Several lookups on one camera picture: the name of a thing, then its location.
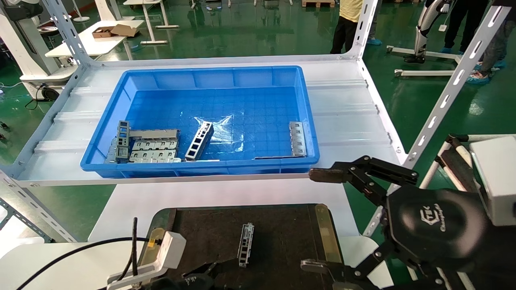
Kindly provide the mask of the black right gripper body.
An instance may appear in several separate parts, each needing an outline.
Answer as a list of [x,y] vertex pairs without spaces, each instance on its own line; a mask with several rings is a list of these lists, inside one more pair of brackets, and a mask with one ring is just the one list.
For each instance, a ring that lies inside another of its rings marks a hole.
[[401,187],[386,198],[395,257],[464,272],[477,290],[514,290],[515,226],[495,226],[479,195]]

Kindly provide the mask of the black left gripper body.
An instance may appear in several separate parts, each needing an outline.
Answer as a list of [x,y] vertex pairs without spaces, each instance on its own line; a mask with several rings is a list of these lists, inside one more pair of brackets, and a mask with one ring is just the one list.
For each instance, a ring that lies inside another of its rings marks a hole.
[[214,290],[214,279],[205,274],[188,275],[179,280],[163,277],[144,284],[142,290]]

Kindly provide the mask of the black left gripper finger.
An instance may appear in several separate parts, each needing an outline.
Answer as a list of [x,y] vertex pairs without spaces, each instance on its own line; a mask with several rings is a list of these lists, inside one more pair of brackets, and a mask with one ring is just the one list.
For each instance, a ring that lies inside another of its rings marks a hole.
[[199,272],[201,272],[204,275],[207,275],[212,279],[215,279],[218,275],[219,268],[220,264],[218,262],[205,263],[199,268]]

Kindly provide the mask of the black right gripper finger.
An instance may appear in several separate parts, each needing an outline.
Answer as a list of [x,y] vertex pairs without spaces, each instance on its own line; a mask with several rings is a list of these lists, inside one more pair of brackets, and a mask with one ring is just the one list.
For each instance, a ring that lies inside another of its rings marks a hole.
[[[356,267],[342,263],[326,262],[316,259],[304,259],[300,263],[303,271],[329,275],[336,290],[379,290],[368,278],[390,254],[395,252],[391,242],[384,242],[372,254],[368,255]],[[424,278],[406,284],[393,285],[385,290],[445,290],[445,282],[438,272],[429,273]]]
[[384,160],[363,156],[353,162],[335,162],[330,168],[311,168],[309,178],[319,183],[350,183],[376,206],[385,206],[387,190],[373,178],[395,185],[416,185],[419,174]]

